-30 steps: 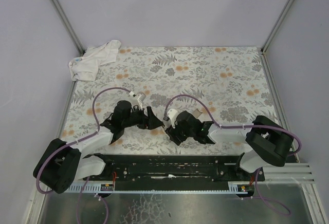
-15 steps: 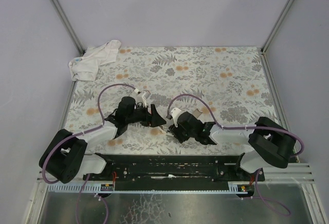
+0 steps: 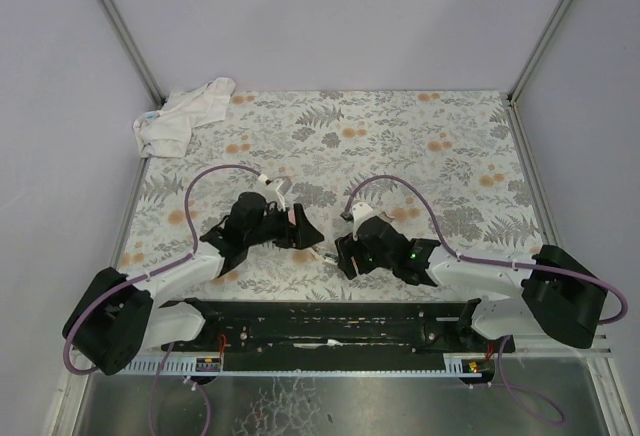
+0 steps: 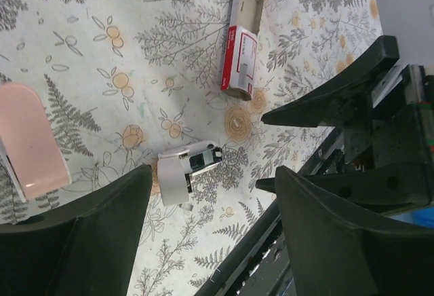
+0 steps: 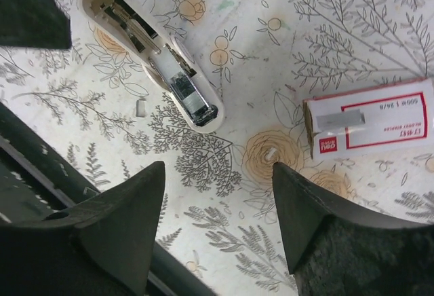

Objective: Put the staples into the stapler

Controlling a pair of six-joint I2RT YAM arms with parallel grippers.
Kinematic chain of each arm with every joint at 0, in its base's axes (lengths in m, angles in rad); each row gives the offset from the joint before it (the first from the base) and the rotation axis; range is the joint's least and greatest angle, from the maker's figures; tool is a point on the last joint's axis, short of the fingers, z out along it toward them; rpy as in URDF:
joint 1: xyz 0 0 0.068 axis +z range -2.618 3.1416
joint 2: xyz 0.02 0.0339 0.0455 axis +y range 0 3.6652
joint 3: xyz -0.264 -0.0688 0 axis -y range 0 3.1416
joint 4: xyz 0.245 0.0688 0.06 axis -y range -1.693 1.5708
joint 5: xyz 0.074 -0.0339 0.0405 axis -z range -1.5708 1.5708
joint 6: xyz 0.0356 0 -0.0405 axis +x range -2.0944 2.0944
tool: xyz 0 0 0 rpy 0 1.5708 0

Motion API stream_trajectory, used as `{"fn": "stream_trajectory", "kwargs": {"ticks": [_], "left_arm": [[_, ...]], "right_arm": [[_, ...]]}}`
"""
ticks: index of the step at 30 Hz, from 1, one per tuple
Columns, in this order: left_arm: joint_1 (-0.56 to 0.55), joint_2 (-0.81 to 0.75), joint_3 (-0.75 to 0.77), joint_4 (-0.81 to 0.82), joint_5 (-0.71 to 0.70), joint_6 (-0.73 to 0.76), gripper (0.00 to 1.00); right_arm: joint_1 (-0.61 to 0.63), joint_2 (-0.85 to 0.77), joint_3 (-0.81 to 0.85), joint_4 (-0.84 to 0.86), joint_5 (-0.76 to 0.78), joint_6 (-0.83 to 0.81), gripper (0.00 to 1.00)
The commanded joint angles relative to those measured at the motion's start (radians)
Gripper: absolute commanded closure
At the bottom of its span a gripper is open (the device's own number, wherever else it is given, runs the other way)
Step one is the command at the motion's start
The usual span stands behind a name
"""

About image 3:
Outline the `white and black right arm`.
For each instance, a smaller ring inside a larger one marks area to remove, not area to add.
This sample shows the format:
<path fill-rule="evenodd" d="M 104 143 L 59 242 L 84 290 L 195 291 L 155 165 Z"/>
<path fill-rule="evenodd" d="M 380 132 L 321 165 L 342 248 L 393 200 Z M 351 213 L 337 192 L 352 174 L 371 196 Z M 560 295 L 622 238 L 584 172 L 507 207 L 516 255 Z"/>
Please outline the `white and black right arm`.
<path fill-rule="evenodd" d="M 487 340 L 546 335 L 577 349 L 592 346 L 607 292 L 591 282 L 542 269 L 464 260 L 438 240 L 409 239 L 373 216 L 335 240 L 338 268 L 352 280 L 385 269 L 401 281 L 431 287 L 465 286 L 482 293 L 465 304 L 458 322 Z"/>

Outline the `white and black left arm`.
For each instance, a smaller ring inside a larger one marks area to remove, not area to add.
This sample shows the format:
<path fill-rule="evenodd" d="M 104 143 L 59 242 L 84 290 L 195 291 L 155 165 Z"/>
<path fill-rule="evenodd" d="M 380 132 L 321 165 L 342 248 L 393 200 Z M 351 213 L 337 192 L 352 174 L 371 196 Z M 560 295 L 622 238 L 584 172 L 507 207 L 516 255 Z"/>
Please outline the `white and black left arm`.
<path fill-rule="evenodd" d="M 174 303 L 179 293 L 235 269 L 253 246 L 304 250 L 323 240 L 301 204 L 281 208 L 244 192 L 230 213 L 198 238 L 197 248 L 179 260 L 137 277 L 112 267 L 98 272 L 63 327 L 65 367 L 78 373 L 70 359 L 77 349 L 94 369 L 113 375 L 142 350 L 191 341 L 205 317 L 188 302 Z"/>

